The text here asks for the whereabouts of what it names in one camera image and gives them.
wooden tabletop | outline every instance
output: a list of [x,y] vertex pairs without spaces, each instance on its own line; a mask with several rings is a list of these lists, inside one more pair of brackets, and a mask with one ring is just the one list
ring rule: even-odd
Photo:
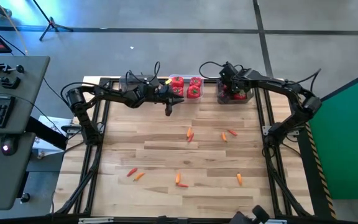
[[[84,82],[97,84],[99,79],[84,77]],[[270,98],[275,120],[283,121],[290,114],[287,98],[275,93]],[[219,105],[215,85],[205,84],[201,102],[175,105],[169,117],[164,110],[165,105],[153,103],[138,109],[110,104],[92,216],[232,218],[237,211],[253,216],[251,210],[259,204],[273,217],[255,98],[243,105]],[[186,141],[189,127],[195,134],[192,142]],[[227,129],[238,136],[226,132],[224,142],[221,133]],[[67,147],[81,141],[77,135]],[[285,143],[298,150],[297,143]],[[288,188],[313,213],[301,158],[283,146],[281,152]],[[78,185],[84,154],[85,146],[65,154],[54,195],[56,210]],[[126,177],[134,167],[145,172],[137,182],[135,175]],[[175,186],[179,171],[190,187]],[[243,186],[237,182],[238,172]],[[279,190],[278,195],[285,211]]]

gray floor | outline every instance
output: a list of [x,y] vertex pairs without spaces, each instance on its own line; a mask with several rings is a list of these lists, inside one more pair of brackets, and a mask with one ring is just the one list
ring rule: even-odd
[[[90,28],[257,29],[252,0],[38,0],[57,23]],[[13,11],[18,26],[45,26],[30,0],[0,0]],[[358,30],[358,0],[260,0],[265,29]],[[0,26],[10,24],[0,19]],[[23,49],[15,32],[0,32]],[[230,61],[265,74],[258,34],[162,34],[21,32],[30,55],[49,55],[46,79],[57,91],[85,75],[123,75],[127,70],[152,73],[161,61],[161,75],[197,74],[201,63]],[[299,80],[318,68],[314,91],[324,96],[358,77],[358,35],[266,35],[273,75]],[[205,71],[216,76],[218,68]],[[49,116],[71,118],[65,105],[42,85],[37,106]],[[33,116],[40,113],[33,111]],[[44,215],[62,161],[61,156],[31,159],[25,190],[29,203],[15,203],[0,218]],[[358,220],[358,200],[336,200],[339,219]]]

computer mouse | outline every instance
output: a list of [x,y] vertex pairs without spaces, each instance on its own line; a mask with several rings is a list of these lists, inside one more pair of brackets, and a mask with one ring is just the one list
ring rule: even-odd
[[1,150],[5,156],[16,153],[19,146],[19,136],[16,134],[5,134],[1,139]]

gray desk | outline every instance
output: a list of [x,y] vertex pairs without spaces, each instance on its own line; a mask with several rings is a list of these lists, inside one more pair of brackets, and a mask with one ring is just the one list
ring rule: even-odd
[[11,156],[4,156],[0,150],[0,210],[9,210],[13,206],[29,162],[34,139],[34,133],[22,134],[17,152]]
[[[22,65],[25,70],[24,73],[0,72],[0,77],[7,76],[13,80],[17,76],[21,79],[19,86],[14,90],[0,85],[0,93],[9,93],[35,103],[49,60],[46,56],[0,56],[0,63],[6,63],[12,68]],[[66,147],[65,136],[30,116],[32,108],[29,102],[16,98],[6,127],[0,128],[0,210],[8,210],[13,206],[36,136],[62,149]],[[1,138],[4,134],[17,134],[19,138],[19,147],[12,156],[4,156],[1,152]]]
[[[19,86],[15,90],[10,90],[0,85],[0,93],[13,94],[27,99],[31,103],[35,103],[42,84],[42,79],[47,71],[49,60],[50,58],[48,56],[0,56],[0,63],[6,63],[12,68],[15,68],[16,65],[23,65],[25,70],[24,73],[11,72],[11,74],[5,74],[0,72],[0,78],[6,76],[10,80],[13,80],[14,77],[21,79]],[[11,117],[5,128],[0,128],[0,133],[1,131],[3,131],[4,134],[23,133],[27,126],[32,107],[29,102],[17,99]]]

red bell pepper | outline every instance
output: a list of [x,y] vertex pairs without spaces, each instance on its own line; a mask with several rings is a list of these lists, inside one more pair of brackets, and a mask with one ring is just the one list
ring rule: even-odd
[[172,85],[172,87],[176,86],[176,87],[183,88],[185,86],[185,81],[182,77],[173,77],[171,85]]
[[241,90],[239,93],[233,95],[234,100],[245,100],[247,95],[244,90]]
[[189,86],[187,89],[187,98],[196,99],[201,96],[201,90],[197,86]]
[[177,87],[177,86],[174,86],[172,88],[173,90],[173,93],[178,95],[178,96],[183,96],[183,88],[182,87]]
[[190,85],[195,85],[198,88],[201,88],[202,80],[201,78],[193,77],[190,79]]

